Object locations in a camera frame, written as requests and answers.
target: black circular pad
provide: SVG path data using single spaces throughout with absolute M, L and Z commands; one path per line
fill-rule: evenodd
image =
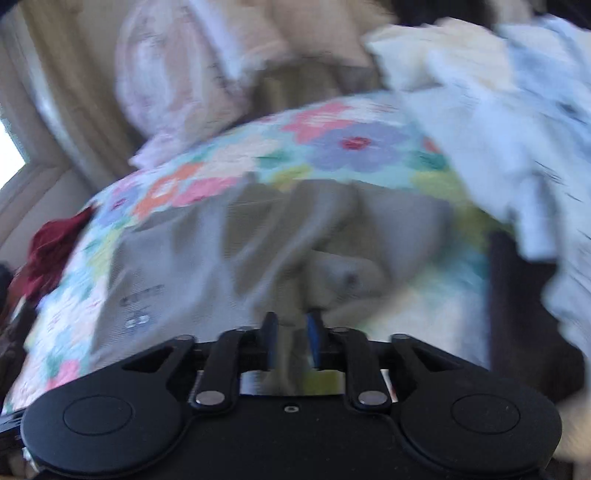
M 96 478 L 147 466 L 182 427 L 181 407 L 164 379 L 114 365 L 39 398 L 23 416 L 21 436 L 41 465 Z
M 480 372 L 433 374 L 404 401 L 400 425 L 432 462 L 464 475 L 512 476 L 550 460 L 560 417 L 543 395 Z
M 471 432 L 498 434 L 508 432 L 519 423 L 519 410 L 505 398 L 477 394 L 457 400 L 452 407 L 452 417 Z
M 64 412 L 64 423 L 80 435 L 106 435 L 125 427 L 133 413 L 125 400 L 97 395 L 72 402 Z

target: window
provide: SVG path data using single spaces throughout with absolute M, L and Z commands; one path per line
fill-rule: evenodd
M 8 135 L 4 124 L 0 122 L 0 188 L 4 187 L 24 164 L 21 153 Z

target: pink fabric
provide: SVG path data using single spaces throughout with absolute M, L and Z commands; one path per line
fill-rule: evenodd
M 149 138 L 130 160 L 156 167 L 214 137 L 246 112 L 225 90 L 216 57 L 186 0 L 146 0 L 126 21 L 116 53 L 117 93 Z

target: floral blanket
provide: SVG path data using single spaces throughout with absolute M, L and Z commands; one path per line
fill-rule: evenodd
M 153 170 L 138 171 L 100 192 L 100 208 L 72 253 L 59 287 L 40 304 L 29 351 L 4 411 L 89 373 L 95 322 L 106 297 L 111 257 L 126 227 L 156 210 L 215 195 L 249 171 L 280 189 L 305 178 L 351 179 L 417 189 L 454 206 L 453 239 L 364 330 L 386 340 L 405 332 L 486 364 L 483 295 L 485 234 L 494 222 L 468 201 L 437 147 L 392 93 L 375 92 L 308 106 L 233 129 Z M 330 389 L 310 374 L 310 393 Z

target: red fabric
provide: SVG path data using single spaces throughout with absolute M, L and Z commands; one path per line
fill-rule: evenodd
M 27 281 L 22 288 L 31 303 L 36 305 L 59 285 L 78 236 L 94 214 L 94 206 L 89 206 L 75 217 L 47 222 L 35 234 L 25 266 Z

